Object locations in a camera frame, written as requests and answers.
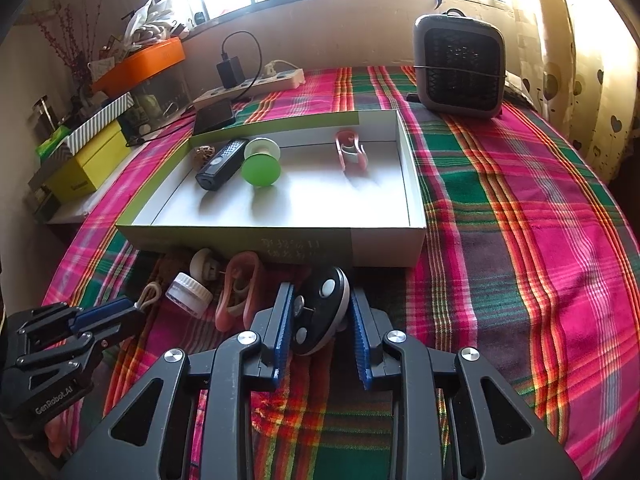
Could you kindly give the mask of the black three-button key fob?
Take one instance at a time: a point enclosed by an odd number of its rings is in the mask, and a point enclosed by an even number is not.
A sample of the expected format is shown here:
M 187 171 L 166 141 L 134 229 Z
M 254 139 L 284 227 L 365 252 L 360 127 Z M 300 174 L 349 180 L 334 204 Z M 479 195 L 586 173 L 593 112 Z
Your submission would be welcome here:
M 295 293 L 292 350 L 310 356 L 325 347 L 343 324 L 350 286 L 338 266 L 314 269 Z

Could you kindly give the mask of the green white suction holder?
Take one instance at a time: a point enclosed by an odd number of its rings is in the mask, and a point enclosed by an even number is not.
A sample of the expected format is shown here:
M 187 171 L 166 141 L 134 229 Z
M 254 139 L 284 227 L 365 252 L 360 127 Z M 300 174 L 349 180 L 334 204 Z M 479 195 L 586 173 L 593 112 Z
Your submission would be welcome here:
M 244 148 L 241 176 L 255 188 L 273 185 L 280 178 L 280 146 L 268 138 L 250 140 Z

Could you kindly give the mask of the pink white clip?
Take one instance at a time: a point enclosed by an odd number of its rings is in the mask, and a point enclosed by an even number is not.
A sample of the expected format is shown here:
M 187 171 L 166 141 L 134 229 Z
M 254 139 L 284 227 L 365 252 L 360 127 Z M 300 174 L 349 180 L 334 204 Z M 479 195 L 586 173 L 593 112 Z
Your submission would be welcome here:
M 361 171 L 368 169 L 368 155 L 356 131 L 350 129 L 337 131 L 334 142 L 338 161 L 343 171 L 347 169 L 348 165 L 356 165 Z

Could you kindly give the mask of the black remote control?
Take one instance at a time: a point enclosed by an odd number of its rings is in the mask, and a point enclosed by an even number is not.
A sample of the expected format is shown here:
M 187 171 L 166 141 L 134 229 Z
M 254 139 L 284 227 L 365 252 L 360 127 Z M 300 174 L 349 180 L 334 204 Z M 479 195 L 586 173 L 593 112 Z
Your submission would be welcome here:
M 218 191 L 242 166 L 247 143 L 247 139 L 228 142 L 198 170 L 195 176 L 198 185 L 205 191 Z

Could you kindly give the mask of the brown carved walnut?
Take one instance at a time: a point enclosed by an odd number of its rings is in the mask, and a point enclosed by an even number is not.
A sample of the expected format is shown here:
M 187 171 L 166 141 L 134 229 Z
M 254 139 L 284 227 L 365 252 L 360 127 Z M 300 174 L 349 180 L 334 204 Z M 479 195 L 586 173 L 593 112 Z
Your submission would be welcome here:
M 201 167 L 212 159 L 215 155 L 216 150 L 210 145 L 199 146 L 194 150 L 193 161 L 194 165 Z

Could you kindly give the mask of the pink oval clip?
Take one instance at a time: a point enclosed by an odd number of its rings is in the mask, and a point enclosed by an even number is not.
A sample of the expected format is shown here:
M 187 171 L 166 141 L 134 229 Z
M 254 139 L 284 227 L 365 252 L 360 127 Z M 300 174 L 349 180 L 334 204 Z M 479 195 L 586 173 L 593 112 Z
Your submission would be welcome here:
M 242 322 L 248 330 L 260 310 L 260 285 L 264 267 L 254 252 L 233 256 L 224 270 L 224 288 L 215 312 L 218 332 L 227 333 Z

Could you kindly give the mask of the green white cardboard tray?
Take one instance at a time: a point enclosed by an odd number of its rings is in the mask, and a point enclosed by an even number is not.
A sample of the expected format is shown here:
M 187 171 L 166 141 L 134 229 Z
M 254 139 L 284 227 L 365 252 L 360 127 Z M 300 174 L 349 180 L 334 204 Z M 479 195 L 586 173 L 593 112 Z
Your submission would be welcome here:
M 334 136 L 359 134 L 368 169 L 342 170 Z M 234 174 L 218 191 L 195 180 L 194 150 L 232 139 L 280 146 L 282 174 L 254 188 Z M 135 248 L 210 248 L 224 258 L 411 268 L 426 220 L 409 136 L 396 110 L 356 110 L 254 122 L 185 140 L 139 188 L 116 221 Z

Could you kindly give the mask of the yellow box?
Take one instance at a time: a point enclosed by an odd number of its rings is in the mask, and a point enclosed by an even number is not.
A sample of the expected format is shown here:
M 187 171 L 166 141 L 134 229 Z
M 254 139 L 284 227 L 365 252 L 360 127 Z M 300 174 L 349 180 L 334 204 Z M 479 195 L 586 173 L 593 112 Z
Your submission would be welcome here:
M 105 126 L 44 182 L 61 204 L 96 192 L 130 153 L 117 120 Z

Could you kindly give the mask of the striped grey box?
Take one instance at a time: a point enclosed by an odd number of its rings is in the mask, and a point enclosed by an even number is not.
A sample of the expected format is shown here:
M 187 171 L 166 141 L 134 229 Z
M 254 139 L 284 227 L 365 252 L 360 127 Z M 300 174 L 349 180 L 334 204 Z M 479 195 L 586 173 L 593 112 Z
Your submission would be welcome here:
M 104 105 L 61 142 L 60 148 L 67 157 L 75 156 L 101 130 L 114 122 L 134 106 L 134 98 L 126 92 L 111 103 Z

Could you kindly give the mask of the black smartphone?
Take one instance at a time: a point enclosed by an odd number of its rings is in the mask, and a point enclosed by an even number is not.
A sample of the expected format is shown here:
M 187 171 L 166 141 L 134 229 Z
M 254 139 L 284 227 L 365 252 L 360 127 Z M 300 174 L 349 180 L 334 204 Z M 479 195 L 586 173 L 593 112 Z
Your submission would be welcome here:
M 222 100 L 200 108 L 195 114 L 192 134 L 208 133 L 231 126 L 235 123 L 235 114 L 229 100 Z

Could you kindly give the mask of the white power strip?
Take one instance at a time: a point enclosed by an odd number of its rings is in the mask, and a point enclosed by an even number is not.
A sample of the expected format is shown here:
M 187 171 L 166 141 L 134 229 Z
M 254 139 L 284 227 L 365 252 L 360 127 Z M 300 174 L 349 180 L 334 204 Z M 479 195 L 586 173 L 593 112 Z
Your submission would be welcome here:
M 207 90 L 193 101 L 193 106 L 196 110 L 200 110 L 223 100 L 251 98 L 252 96 L 262 96 L 271 92 L 297 89 L 305 82 L 305 74 L 301 68 L 285 70 L 270 77 L 259 77 L 256 81 L 253 81 L 252 78 L 247 79 L 242 84 L 231 89 L 217 87 Z

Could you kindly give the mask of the orange tray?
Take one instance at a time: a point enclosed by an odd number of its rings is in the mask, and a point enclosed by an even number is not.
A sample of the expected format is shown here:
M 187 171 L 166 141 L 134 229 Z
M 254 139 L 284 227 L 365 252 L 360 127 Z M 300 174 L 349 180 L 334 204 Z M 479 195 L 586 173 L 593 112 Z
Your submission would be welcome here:
M 91 89 L 115 99 L 185 59 L 179 38 L 161 41 L 125 58 L 94 82 Z

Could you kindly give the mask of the black charger plug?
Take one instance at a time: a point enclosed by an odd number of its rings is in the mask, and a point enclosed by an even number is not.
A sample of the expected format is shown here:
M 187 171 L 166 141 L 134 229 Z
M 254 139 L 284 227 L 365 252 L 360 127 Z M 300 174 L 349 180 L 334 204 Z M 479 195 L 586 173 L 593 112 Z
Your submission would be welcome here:
M 221 61 L 216 65 L 216 69 L 225 89 L 235 88 L 245 81 L 244 70 L 237 56 L 222 52 Z

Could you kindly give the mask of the grey portable heater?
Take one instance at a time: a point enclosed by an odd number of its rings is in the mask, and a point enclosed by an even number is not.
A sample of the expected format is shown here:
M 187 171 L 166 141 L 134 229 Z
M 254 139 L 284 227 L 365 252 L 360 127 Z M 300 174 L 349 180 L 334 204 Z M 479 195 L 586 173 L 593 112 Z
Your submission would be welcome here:
M 506 46 L 498 28 L 467 16 L 424 14 L 412 38 L 416 92 L 428 110 L 479 118 L 500 113 Z

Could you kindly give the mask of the heart pattern curtain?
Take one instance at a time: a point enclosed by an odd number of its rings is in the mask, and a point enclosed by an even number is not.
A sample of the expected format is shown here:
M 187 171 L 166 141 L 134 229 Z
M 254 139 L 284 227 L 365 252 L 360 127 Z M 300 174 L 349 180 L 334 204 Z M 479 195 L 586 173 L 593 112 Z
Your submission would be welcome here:
M 605 183 L 639 135 L 639 49 L 610 0 L 512 0 L 522 78 L 545 120 Z

